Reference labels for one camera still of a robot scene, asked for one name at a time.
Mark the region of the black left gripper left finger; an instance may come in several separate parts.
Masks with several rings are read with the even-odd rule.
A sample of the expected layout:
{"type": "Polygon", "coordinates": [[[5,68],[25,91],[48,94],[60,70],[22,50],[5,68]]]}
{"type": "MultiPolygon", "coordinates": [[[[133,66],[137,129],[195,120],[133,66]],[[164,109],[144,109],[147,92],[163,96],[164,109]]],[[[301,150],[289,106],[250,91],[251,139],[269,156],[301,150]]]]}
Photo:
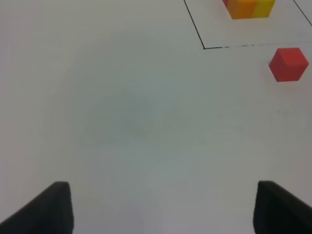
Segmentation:
{"type": "Polygon", "coordinates": [[[2,234],[71,234],[74,213],[70,184],[52,183],[0,224],[2,234]]]}

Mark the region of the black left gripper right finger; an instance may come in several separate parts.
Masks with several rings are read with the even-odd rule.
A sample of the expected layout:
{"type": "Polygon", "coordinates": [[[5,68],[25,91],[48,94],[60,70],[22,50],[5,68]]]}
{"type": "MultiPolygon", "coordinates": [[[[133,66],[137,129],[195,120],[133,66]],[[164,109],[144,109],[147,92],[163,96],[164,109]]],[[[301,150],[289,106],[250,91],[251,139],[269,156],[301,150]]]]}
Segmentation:
{"type": "Polygon", "coordinates": [[[253,212],[256,234],[311,234],[312,208],[273,181],[259,181],[253,212]]]}

